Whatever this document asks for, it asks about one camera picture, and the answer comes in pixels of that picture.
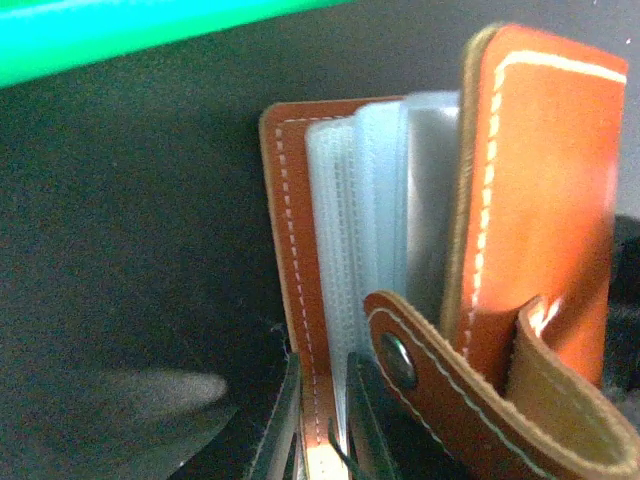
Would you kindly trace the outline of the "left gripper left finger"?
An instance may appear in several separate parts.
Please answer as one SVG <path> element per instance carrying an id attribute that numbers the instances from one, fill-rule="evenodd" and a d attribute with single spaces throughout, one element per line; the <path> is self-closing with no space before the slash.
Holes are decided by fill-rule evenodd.
<path id="1" fill-rule="evenodd" d="M 275 404 L 247 471 L 248 479 L 283 479 L 293 437 L 298 430 L 300 360 L 291 353 Z"/>

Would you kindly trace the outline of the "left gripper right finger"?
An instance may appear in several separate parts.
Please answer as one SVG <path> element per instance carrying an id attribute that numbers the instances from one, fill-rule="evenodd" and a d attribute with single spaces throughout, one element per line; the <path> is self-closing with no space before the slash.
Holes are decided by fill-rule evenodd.
<path id="1" fill-rule="evenodd" d="M 470 477 L 389 393 L 370 358 L 348 356 L 346 387 L 346 458 L 353 479 Z"/>

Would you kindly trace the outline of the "brown leather card holder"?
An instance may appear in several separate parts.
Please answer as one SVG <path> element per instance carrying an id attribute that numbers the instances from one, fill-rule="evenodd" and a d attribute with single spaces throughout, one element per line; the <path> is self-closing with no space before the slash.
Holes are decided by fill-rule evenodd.
<path id="1" fill-rule="evenodd" d="M 259 126 L 296 477 L 347 468 L 347 360 L 471 479 L 635 479 L 601 392 L 627 62 L 519 24 L 456 91 L 277 103 Z"/>

